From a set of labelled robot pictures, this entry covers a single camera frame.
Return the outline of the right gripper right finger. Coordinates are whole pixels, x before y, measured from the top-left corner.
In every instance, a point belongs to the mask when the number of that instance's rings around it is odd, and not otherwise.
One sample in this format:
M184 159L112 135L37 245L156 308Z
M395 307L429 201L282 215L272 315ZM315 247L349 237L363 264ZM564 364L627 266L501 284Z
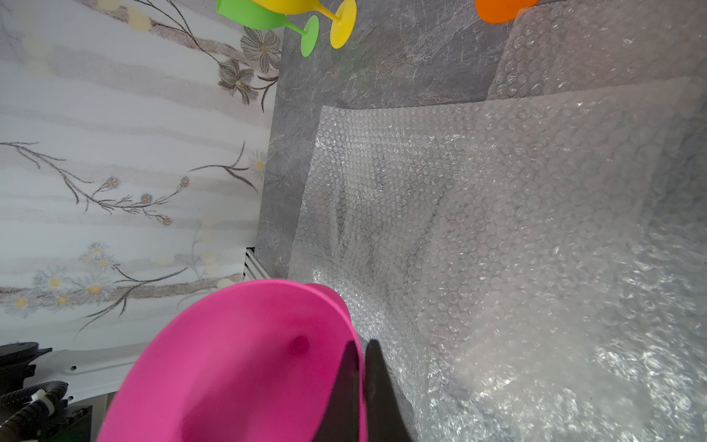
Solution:
M366 347L366 419L370 442L412 442L395 397L393 383L378 340Z

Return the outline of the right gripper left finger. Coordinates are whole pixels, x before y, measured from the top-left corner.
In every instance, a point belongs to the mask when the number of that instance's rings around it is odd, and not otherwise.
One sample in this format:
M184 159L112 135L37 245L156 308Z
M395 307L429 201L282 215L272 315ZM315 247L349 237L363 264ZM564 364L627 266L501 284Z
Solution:
M359 355L354 341L346 344L327 407L314 442L358 442L360 433Z

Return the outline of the pink glass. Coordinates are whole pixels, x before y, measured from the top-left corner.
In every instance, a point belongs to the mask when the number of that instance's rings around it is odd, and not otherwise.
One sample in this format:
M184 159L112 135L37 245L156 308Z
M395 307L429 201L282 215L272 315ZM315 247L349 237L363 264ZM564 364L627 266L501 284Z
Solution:
M347 346L348 307L329 287L261 280L198 301L145 348L102 441L311 441Z

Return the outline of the clear bubble wrap sheet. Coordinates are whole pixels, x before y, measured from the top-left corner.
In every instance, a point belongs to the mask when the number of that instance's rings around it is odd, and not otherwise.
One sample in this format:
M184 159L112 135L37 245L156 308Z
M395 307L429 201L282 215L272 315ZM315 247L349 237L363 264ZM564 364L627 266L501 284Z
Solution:
M705 2L559 1L516 18L487 97L705 76Z
M325 107L289 275L420 441L706 438L706 86Z

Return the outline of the yellow glass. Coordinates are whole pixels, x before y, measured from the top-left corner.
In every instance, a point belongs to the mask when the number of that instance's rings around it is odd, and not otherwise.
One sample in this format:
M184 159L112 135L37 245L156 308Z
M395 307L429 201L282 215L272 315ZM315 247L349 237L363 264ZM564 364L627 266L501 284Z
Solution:
M355 0L344 0L336 12L331 12L320 0L255 0L258 5L272 12L284 15L299 15L318 12L328 18L331 24L330 41L334 49L341 49L349 41L357 19Z

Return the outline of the green plastic wine glass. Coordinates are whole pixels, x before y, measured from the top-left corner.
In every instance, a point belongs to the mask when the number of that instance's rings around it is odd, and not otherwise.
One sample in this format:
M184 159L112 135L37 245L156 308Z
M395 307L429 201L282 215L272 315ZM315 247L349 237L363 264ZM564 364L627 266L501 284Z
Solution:
M320 36L320 19L312 16L304 29L292 23L287 16L262 7L252 0L217 0L217 13L244 27L257 31L289 28L301 36L300 50L304 57L314 51Z

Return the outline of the orange glass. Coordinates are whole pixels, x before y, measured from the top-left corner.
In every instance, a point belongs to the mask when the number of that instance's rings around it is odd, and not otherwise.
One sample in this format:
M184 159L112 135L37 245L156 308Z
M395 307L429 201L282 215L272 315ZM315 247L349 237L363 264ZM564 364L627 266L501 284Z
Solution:
M524 9L534 7L539 0L476 0L479 17L486 23L503 24L513 21Z

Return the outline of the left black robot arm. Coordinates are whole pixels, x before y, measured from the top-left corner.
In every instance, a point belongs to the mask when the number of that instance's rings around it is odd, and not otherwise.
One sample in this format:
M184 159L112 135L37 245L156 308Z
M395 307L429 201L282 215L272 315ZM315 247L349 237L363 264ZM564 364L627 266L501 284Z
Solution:
M105 441L110 407L146 343L53 350L1 347L3 441Z

